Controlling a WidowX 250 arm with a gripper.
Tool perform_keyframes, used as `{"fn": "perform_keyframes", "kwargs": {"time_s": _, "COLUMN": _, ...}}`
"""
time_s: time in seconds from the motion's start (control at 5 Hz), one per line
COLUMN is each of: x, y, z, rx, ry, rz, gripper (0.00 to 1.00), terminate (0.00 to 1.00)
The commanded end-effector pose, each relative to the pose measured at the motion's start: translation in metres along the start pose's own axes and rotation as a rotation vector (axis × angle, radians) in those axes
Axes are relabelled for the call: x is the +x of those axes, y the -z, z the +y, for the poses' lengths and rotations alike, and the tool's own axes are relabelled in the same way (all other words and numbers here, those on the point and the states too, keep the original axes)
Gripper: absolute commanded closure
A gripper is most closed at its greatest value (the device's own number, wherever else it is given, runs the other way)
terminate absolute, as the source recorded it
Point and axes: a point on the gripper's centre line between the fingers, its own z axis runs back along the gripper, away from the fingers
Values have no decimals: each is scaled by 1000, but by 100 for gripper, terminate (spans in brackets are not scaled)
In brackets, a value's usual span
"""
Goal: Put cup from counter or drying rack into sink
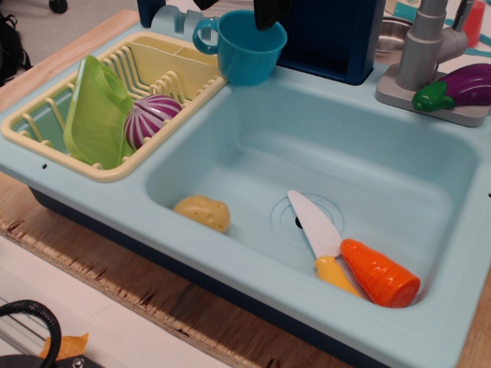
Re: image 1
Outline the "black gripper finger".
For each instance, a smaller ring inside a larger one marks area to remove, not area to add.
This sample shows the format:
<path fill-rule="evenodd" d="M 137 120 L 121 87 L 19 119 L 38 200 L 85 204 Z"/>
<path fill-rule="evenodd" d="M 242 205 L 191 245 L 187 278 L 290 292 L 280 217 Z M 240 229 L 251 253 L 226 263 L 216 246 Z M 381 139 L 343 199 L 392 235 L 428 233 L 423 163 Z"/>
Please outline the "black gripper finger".
<path fill-rule="evenodd" d="M 217 0 L 193 0 L 193 2 L 200 10 L 206 10 L 216 4 Z"/>
<path fill-rule="evenodd" d="M 255 26 L 264 31 L 271 28 L 281 17 L 288 14 L 292 0 L 254 0 Z"/>

